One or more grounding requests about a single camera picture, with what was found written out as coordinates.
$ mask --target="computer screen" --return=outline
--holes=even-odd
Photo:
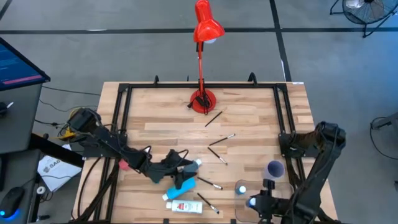
[[[43,71],[0,38],[0,91],[49,80]]]

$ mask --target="wooden table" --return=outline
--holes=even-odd
[[[103,124],[111,123],[119,83],[104,83],[98,113]],[[306,133],[314,129],[310,105],[302,83],[287,83],[290,104],[297,132]],[[189,149],[187,159],[203,161],[198,176],[222,187],[218,190],[197,180],[197,186],[179,197],[182,200],[200,200],[201,193],[220,210],[217,215],[203,204],[203,214],[177,213],[166,209],[162,195],[173,185],[170,177],[154,184],[149,178],[135,171],[119,171],[112,223],[162,223],[169,218],[171,223],[229,223],[235,217],[234,186],[238,180],[262,181],[265,164],[278,160],[285,164],[280,154],[277,135],[279,124],[274,94],[265,88],[211,89],[217,97],[215,110],[208,116],[187,108],[194,89],[189,88],[141,88],[132,92],[127,121],[128,144],[141,149],[152,145],[152,161],[163,159],[170,149]],[[284,102],[281,101],[287,124]],[[205,124],[223,108],[228,109],[205,128]],[[121,122],[123,106],[119,114]],[[209,143],[236,133],[236,136],[213,146],[213,149],[228,162],[221,163],[206,147]],[[81,184],[95,159],[88,159],[81,175]],[[313,159],[303,159],[306,173]],[[103,169],[103,159],[93,169],[83,191],[81,207],[84,209],[97,194]],[[277,183],[289,183],[288,175]],[[105,195],[101,218],[104,218],[108,196]],[[335,206],[326,182],[322,190],[322,209],[332,218],[336,217]],[[76,216],[77,198],[73,214]]]

